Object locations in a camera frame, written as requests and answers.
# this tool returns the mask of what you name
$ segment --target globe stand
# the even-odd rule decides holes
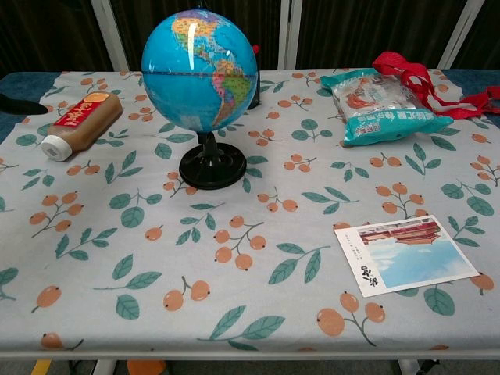
[[[202,190],[222,189],[238,181],[247,169],[247,160],[234,146],[217,143],[213,133],[198,133],[199,146],[180,160],[184,182]]]

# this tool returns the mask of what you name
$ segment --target white pole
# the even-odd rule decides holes
[[[297,62],[298,37],[300,35],[300,19],[302,16],[302,0],[291,0],[290,25],[288,29],[288,46],[285,69],[295,69]]]
[[[465,41],[466,36],[469,33],[469,30],[483,4],[484,0],[467,0],[467,3],[463,7],[462,14],[455,25],[453,34],[446,45],[439,64],[437,65],[438,69],[450,69],[452,67],[455,57],[459,53],[463,41]]]
[[[129,70],[118,26],[109,0],[91,0],[102,38],[115,71]]]
[[[283,70],[287,54],[288,43],[288,12],[290,10],[290,0],[281,0],[280,13],[280,40],[278,46],[278,70]]]

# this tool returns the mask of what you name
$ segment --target red strap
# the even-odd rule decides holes
[[[423,105],[439,115],[450,116],[453,119],[465,119],[479,116],[485,112],[500,113],[500,108],[493,106],[491,103],[491,99],[500,99],[500,86],[488,87],[486,91],[468,96],[458,102],[446,102],[436,95],[427,68],[419,63],[407,62],[397,52],[382,52],[373,62],[373,68],[382,74],[400,76],[401,83],[413,91]],[[429,104],[429,95],[432,95],[442,106],[467,103],[476,108],[454,108],[437,111]]]

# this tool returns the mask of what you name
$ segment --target dark curtain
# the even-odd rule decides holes
[[[386,50],[435,67],[465,3],[466,0],[304,0],[297,68],[371,66]]]
[[[195,0],[112,0],[111,5],[131,70],[141,70],[142,50],[153,29],[168,16],[194,8]],[[206,0],[208,9],[234,22],[252,45],[260,45],[259,68],[277,68],[280,1]]]
[[[0,77],[113,70],[90,0],[1,0]]]
[[[500,70],[500,1],[486,0],[452,68]]]

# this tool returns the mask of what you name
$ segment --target plastic bag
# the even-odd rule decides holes
[[[360,146],[408,137],[417,131],[435,133],[453,123],[436,116],[397,77],[375,69],[321,77],[331,90],[345,122],[345,146]]]

